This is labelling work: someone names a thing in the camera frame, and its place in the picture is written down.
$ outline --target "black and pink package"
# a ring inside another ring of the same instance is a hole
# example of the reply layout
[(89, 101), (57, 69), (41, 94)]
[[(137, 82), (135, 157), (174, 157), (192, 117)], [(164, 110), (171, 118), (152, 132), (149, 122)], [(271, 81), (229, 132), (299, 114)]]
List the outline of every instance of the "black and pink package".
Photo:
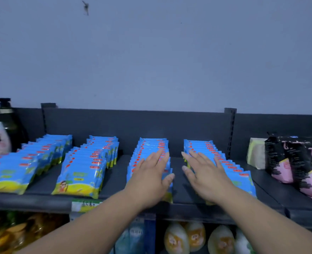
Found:
[(289, 159), (286, 156), (287, 143), (310, 143), (312, 137), (270, 136), (265, 141), (265, 169), (282, 183), (294, 181)]
[(312, 198), (312, 142), (287, 143), (286, 146), (294, 181), (301, 192)]

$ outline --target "black pump dispenser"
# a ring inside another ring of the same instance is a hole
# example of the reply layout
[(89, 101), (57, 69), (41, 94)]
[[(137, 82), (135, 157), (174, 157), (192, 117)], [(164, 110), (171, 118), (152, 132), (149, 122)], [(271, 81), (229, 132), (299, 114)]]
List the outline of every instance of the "black pump dispenser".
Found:
[(0, 122), (2, 122), (11, 141), (11, 149), (16, 152), (21, 149), (22, 143), (28, 142), (27, 132), (18, 115), (10, 104), (10, 98), (0, 98)]

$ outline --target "finger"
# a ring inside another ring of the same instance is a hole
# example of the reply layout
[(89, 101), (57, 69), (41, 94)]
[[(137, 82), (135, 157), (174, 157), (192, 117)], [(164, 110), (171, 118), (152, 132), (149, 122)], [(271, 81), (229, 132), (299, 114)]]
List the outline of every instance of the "finger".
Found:
[(143, 164), (143, 162), (144, 162), (144, 158), (142, 158), (141, 161), (137, 163), (137, 166), (133, 168), (133, 173), (136, 173), (141, 168), (141, 165)]
[(175, 174), (172, 173), (170, 175), (167, 175), (163, 180), (162, 180), (162, 185), (163, 188), (165, 189), (165, 191), (167, 191), (169, 189), (169, 186), (171, 185), (171, 183), (173, 182), (173, 179), (175, 178)]
[(204, 160), (205, 162), (208, 164), (208, 165), (211, 165), (211, 166), (214, 166), (215, 167), (215, 164), (211, 161), (211, 159), (209, 159), (207, 156), (205, 156), (203, 153), (199, 152), (198, 155), (200, 155)]
[(160, 156), (162, 155), (162, 152), (164, 151), (164, 149), (159, 149), (154, 155), (153, 157), (150, 159), (149, 163), (151, 167), (156, 166)]
[(186, 175), (186, 177), (188, 178), (190, 184), (192, 186), (196, 185), (197, 178), (195, 174), (193, 173), (193, 171), (191, 171), (191, 169), (189, 169), (187, 166), (182, 166), (182, 170), (184, 174)]
[(224, 170), (222, 164), (221, 164), (221, 161), (218, 159), (218, 157), (214, 157), (213, 160), (216, 162), (216, 167), (220, 170)]
[(187, 162), (194, 169), (195, 172), (197, 172), (197, 170), (200, 169), (201, 164), (195, 158), (191, 157), (185, 152), (182, 152), (182, 156), (187, 160)]
[(156, 165), (156, 168), (161, 172), (163, 173), (164, 172), (164, 169), (165, 167), (167, 166), (167, 162), (169, 160), (169, 153), (167, 152), (165, 154), (165, 156), (160, 160), (158, 161), (157, 165)]
[(204, 160), (204, 158), (202, 158), (200, 155), (198, 155), (197, 152), (193, 152), (193, 151), (189, 151), (189, 154), (194, 157), (198, 162), (200, 162), (201, 164), (206, 164), (206, 161)]
[(152, 158), (153, 158), (153, 156), (154, 156), (154, 152), (152, 152), (147, 158), (146, 158), (146, 160), (145, 161), (150, 161)]

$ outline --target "hand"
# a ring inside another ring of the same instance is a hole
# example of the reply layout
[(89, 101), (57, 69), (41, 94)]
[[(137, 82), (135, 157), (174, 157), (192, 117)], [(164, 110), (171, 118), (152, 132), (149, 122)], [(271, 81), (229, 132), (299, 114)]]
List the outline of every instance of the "hand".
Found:
[(124, 191), (141, 210), (156, 205), (167, 192), (175, 178), (174, 174), (167, 175), (162, 180), (162, 173), (169, 160), (169, 153), (159, 160), (162, 149), (150, 154), (145, 160), (142, 159), (133, 172), (131, 179), (125, 186)]
[(230, 198), (230, 192), (235, 188), (226, 175), (221, 162), (214, 158), (216, 165), (204, 154), (190, 151), (190, 155), (182, 152), (195, 173), (187, 166), (182, 169), (194, 190), (206, 201), (221, 205), (223, 200)]

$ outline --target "forearm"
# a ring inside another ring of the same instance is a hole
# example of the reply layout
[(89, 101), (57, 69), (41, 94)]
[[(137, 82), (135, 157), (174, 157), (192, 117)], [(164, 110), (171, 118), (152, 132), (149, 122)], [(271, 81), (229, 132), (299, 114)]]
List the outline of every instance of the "forearm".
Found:
[(221, 203), (259, 254), (312, 253), (312, 233), (247, 192), (229, 189)]
[(124, 229), (141, 211), (120, 191), (82, 215), (24, 248), (24, 253), (107, 254)]

